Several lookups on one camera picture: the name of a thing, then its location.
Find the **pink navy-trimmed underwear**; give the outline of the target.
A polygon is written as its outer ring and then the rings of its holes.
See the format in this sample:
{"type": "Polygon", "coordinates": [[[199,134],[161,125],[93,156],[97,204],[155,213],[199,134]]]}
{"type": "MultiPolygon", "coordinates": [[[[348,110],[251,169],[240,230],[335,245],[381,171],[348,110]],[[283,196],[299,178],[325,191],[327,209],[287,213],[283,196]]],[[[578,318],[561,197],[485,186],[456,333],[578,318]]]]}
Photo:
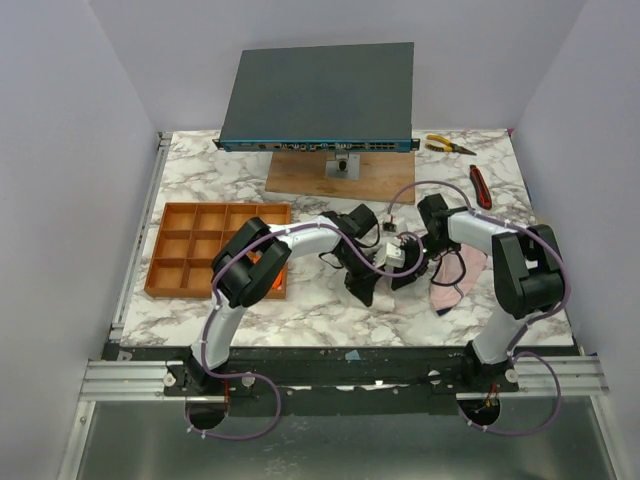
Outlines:
{"type": "Polygon", "coordinates": [[[429,287],[429,300],[438,316],[451,311],[473,289],[486,261],[485,253],[468,245],[439,258],[429,287]]]}

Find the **brown compartment tray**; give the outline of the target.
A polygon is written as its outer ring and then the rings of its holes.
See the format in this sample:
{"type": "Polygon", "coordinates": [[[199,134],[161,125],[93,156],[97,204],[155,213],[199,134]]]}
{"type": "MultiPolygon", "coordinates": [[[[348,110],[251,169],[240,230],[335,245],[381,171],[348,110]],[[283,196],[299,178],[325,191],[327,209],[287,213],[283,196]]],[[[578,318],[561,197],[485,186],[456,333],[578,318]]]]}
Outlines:
{"type": "Polygon", "coordinates": [[[291,222],[286,203],[168,203],[144,287],[153,298],[209,299],[214,257],[249,219],[291,222]]]}

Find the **white pink-trimmed underwear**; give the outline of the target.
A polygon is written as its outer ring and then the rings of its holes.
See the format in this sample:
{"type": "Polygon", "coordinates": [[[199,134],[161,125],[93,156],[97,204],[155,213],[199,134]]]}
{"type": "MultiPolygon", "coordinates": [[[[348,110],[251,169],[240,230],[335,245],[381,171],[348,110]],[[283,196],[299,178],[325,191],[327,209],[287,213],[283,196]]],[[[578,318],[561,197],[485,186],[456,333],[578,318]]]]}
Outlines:
{"type": "Polygon", "coordinates": [[[394,292],[391,290],[390,282],[381,278],[375,286],[373,292],[372,309],[380,312],[393,312],[395,309],[394,292]]]}

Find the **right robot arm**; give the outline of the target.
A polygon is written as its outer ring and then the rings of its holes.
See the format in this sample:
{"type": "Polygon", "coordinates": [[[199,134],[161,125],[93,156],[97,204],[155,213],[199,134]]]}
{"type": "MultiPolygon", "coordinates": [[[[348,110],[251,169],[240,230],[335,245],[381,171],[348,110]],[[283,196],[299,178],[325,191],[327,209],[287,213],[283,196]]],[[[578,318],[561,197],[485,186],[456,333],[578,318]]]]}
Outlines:
{"type": "Polygon", "coordinates": [[[509,368],[511,355],[526,330],[562,310],[570,295],[566,269],[551,227],[523,228],[468,210],[450,208],[440,194],[425,197],[418,212],[427,229],[420,238],[401,246],[402,278],[391,280],[396,291],[426,273],[428,262],[464,246],[489,256],[497,308],[482,332],[465,346],[460,379],[469,390],[480,392],[509,368]]]}

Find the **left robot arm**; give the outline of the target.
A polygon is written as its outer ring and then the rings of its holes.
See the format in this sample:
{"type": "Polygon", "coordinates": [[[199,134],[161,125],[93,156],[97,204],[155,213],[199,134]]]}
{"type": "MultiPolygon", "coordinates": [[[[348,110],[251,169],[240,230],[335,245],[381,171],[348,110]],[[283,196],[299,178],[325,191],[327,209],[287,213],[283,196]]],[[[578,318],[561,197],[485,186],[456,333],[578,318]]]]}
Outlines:
{"type": "Polygon", "coordinates": [[[346,270],[347,290],[371,305],[375,285],[387,272],[359,240],[375,227],[375,215],[365,205],[348,214],[327,211],[311,221],[287,225],[269,225],[257,217],[246,221],[212,261],[212,307],[185,361],[188,384],[209,395],[229,377],[220,367],[229,359],[242,317],[266,297],[292,259],[334,256],[346,270]]]}

